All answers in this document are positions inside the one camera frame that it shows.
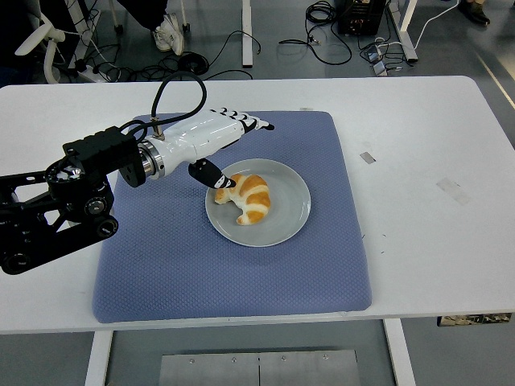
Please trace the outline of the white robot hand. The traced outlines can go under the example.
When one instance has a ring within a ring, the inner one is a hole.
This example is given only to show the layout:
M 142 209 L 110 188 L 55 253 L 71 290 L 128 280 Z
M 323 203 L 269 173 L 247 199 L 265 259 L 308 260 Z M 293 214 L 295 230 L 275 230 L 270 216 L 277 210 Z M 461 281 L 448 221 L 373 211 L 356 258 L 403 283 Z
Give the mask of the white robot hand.
M 180 163 L 188 162 L 190 176 L 205 186 L 234 187 L 236 183 L 207 157 L 257 129 L 273 130 L 274 126 L 248 113 L 226 108 L 202 110 L 170 126 L 162 139 L 149 136 L 138 144 L 145 174 L 160 179 Z

